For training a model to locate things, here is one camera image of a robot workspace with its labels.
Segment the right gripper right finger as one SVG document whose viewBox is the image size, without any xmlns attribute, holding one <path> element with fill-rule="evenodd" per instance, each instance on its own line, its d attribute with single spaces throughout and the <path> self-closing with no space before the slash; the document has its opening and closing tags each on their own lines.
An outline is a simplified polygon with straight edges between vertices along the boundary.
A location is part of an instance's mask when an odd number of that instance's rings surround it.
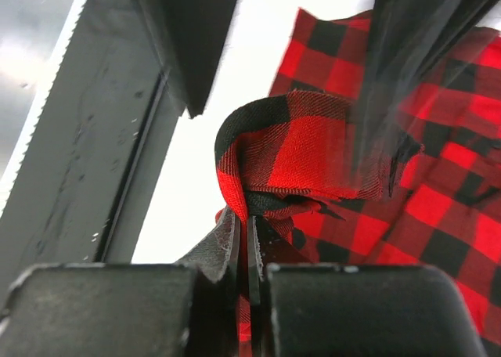
<svg viewBox="0 0 501 357">
<path fill-rule="evenodd" d="M 430 266 L 310 264 L 247 223 L 255 356 L 483 356 L 459 290 Z"/>
</svg>

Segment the red black plaid shirt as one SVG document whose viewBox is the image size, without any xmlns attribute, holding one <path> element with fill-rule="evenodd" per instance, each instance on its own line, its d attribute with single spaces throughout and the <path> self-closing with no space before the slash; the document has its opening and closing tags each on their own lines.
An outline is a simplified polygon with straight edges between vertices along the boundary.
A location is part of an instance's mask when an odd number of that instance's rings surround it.
<svg viewBox="0 0 501 357">
<path fill-rule="evenodd" d="M 451 276 L 490 356 L 500 353 L 500 34 L 472 29 L 401 110 L 395 158 L 341 184 L 348 110 L 371 12 L 297 13 L 268 98 L 240 107 L 214 147 L 227 205 L 265 218 L 309 261 L 419 263 Z"/>
</svg>

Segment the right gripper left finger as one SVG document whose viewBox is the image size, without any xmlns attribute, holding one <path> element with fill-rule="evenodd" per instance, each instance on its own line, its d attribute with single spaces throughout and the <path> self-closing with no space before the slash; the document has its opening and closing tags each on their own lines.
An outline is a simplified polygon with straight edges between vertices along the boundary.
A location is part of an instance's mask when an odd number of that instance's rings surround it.
<svg viewBox="0 0 501 357">
<path fill-rule="evenodd" d="M 172 264 L 44 264 L 10 286 L 4 356 L 235 356 L 240 220 Z"/>
</svg>

